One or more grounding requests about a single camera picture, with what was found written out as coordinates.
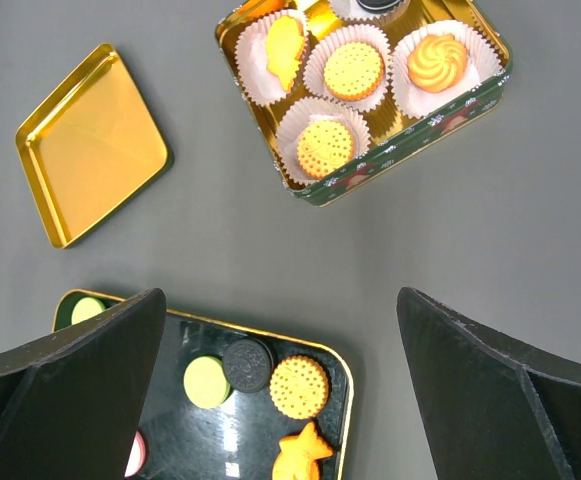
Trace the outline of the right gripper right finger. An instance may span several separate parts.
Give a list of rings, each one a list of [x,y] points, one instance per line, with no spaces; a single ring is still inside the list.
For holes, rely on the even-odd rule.
[[[440,479],[581,479],[581,364],[411,287],[401,339]]]

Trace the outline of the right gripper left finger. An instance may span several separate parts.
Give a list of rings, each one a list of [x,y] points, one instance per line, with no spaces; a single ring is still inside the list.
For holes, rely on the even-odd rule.
[[[0,353],[0,479],[123,478],[165,317],[148,289]]]

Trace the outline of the gold tin lid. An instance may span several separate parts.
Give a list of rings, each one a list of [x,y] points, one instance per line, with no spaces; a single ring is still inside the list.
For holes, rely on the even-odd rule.
[[[19,126],[50,244],[67,248],[150,185],[172,152],[114,46],[98,45]]]

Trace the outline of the orange round cookie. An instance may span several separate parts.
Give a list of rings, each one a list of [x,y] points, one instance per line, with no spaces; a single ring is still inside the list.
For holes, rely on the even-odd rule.
[[[285,358],[277,365],[269,389],[274,406],[295,420],[315,417],[329,398],[325,369],[316,360],[300,355]]]
[[[302,131],[296,153],[301,169],[315,179],[322,179],[348,163],[354,150],[355,139],[343,123],[319,120]]]
[[[326,61],[325,86],[336,98],[357,101],[374,92],[383,78],[379,51],[364,42],[349,42],[337,48]]]

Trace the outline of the orange swirl cookie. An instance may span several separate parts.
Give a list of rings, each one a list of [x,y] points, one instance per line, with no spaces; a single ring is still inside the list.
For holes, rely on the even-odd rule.
[[[455,86],[464,76],[468,50],[452,34],[428,34],[408,55],[411,82],[428,93],[440,93]]]

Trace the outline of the green christmas cookie tin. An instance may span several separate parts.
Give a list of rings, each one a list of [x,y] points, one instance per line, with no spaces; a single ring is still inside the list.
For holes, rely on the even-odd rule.
[[[215,37],[218,46],[232,69],[235,81],[271,152],[274,166],[284,186],[294,197],[315,206],[327,205],[480,117],[500,100],[504,84],[512,70],[512,55],[502,36],[482,14],[477,4],[473,1],[409,2],[405,14],[386,26],[358,23],[378,27],[386,34],[390,45],[387,92],[376,109],[365,113],[312,94],[303,81],[309,56],[319,42],[339,28],[356,25],[338,18],[331,10],[329,1],[247,1],[217,25]],[[238,75],[235,54],[237,39],[256,20],[283,9],[296,9],[306,15],[310,50],[296,89],[278,103],[258,106],[247,97]],[[394,100],[390,82],[392,53],[406,35],[425,25],[443,20],[465,23],[481,33],[494,46],[502,70],[428,116],[412,118],[404,114]],[[306,97],[330,100],[355,110],[366,120],[371,136],[371,144],[365,154],[310,186],[302,186],[289,178],[281,165],[276,147],[276,134],[281,119],[295,102]]]

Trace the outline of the black sandwich cookie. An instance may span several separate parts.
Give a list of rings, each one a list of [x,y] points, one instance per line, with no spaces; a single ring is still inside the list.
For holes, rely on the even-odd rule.
[[[273,365],[270,350],[253,338],[232,342],[222,357],[223,372],[228,383],[234,390],[248,394],[266,387]]]
[[[402,0],[357,0],[357,3],[367,12],[382,14],[398,7]]]

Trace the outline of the orange fish cookie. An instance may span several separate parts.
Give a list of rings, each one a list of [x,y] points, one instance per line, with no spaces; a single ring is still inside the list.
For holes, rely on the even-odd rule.
[[[284,15],[272,23],[266,37],[267,70],[277,77],[286,93],[293,88],[304,47],[303,25],[299,20]]]
[[[280,452],[273,464],[273,480],[319,480],[318,462],[333,456],[334,449],[319,435],[314,421],[302,431],[279,441]]]

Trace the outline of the pink round cookie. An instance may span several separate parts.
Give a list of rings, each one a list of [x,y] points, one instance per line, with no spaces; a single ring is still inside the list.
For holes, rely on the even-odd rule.
[[[137,431],[130,450],[124,477],[129,478],[136,475],[144,466],[147,457],[147,447],[144,437]]]

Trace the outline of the green round cookie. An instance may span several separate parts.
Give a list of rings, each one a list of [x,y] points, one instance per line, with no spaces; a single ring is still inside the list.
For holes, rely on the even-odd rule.
[[[231,390],[222,362],[213,356],[192,360],[184,371],[182,384],[189,400],[203,409],[220,406]]]
[[[76,325],[89,320],[106,310],[105,304],[94,297],[86,296],[78,300],[71,312],[71,324]]]

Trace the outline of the black gold-rimmed tray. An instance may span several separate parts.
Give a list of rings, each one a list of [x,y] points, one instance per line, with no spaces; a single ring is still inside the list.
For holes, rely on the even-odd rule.
[[[268,479],[280,452],[281,438],[298,434],[304,424],[282,415],[268,391],[233,391],[214,409],[188,399],[183,375],[196,357],[217,358],[233,341],[253,337],[264,343],[275,361],[302,355],[319,362],[329,380],[330,395],[316,416],[320,436],[333,456],[318,463],[324,479],[343,476],[354,398],[352,372],[331,347],[274,331],[169,309],[139,430],[147,458],[139,479]]]

